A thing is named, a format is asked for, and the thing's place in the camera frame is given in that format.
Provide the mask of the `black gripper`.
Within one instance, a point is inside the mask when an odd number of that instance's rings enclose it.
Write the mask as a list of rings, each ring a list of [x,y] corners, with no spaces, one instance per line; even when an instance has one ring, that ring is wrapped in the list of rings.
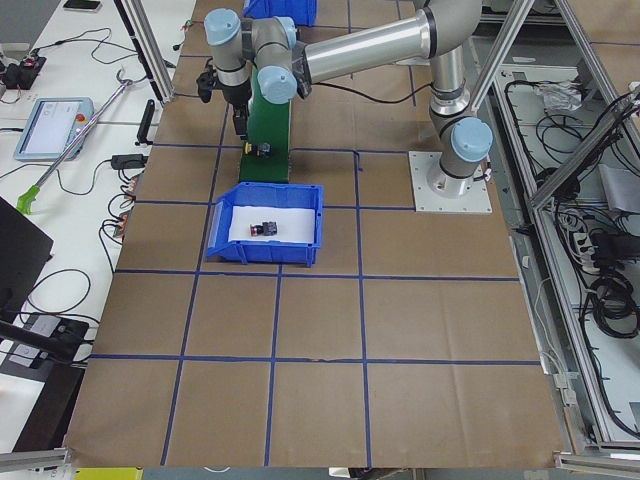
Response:
[[[242,140],[247,139],[247,118],[249,117],[249,101],[251,99],[251,83],[243,82],[240,85],[222,85],[225,100],[232,105],[234,110],[233,124],[235,134]]]

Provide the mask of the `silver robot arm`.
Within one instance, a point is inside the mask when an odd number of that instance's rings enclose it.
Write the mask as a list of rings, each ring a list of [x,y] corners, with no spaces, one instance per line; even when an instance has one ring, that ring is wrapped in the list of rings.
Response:
[[[364,148],[398,158],[436,148],[424,181],[460,198],[480,181],[491,129],[469,112],[463,46],[482,12],[478,1],[416,1],[413,14],[382,26],[297,29],[286,17],[244,19],[228,8],[204,18],[211,58],[199,97],[220,93],[232,115],[226,141],[240,149],[244,180],[301,179],[306,159]]]

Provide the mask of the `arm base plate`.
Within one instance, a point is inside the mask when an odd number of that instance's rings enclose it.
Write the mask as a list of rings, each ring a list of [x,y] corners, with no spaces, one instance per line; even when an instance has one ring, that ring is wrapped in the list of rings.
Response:
[[[408,152],[415,210],[436,214],[491,214],[481,166],[477,165],[467,179],[450,178],[440,168],[440,157],[440,152]]]

